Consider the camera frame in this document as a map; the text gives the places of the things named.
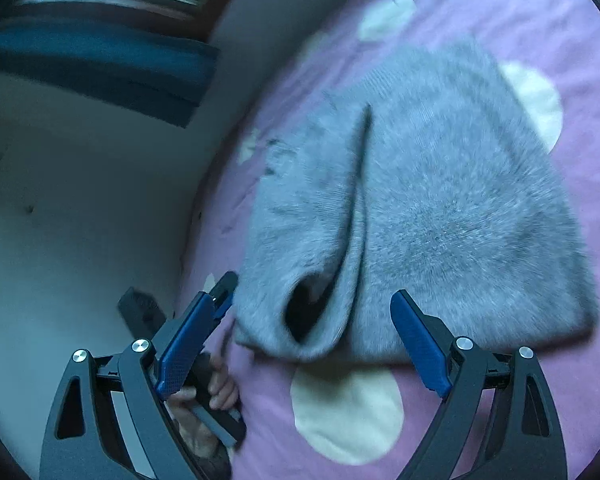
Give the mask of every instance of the bed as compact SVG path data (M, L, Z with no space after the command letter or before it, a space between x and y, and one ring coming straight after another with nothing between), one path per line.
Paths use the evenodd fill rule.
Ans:
M580 219L600 295L600 12L592 0L349 0L308 38L227 140L194 204L177 305L240 269L267 140L322 97L409 42L470 35L500 63L560 171ZM231 329L223 321L208 346ZM439 400L408 367L284 364L230 344L248 436L235 480L396 478ZM600 327L543 352L576 478L600 449ZM485 394L456 474L469 469L489 411Z

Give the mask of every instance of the white wall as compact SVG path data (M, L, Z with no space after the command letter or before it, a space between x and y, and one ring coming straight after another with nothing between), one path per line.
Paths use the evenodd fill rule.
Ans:
M187 128L0 74L0 116L44 128L196 189L265 81L346 0L233 0L210 43L218 72Z
M2 121L5 149L0 437L37 478L46 418L72 352L116 353L130 343L116 303L131 285L172 312L189 201L137 168Z

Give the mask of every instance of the gray blanket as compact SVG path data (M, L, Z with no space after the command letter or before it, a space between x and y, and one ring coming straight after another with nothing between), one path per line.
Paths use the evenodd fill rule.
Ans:
M269 149L235 292L238 343L293 361L408 361L405 288L488 349L592 329L578 225L538 136L473 43L406 48Z

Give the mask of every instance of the blue cloth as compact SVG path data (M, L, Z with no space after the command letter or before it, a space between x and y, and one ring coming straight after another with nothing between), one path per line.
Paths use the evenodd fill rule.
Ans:
M0 26L0 71L186 126L216 68L217 49L95 22Z

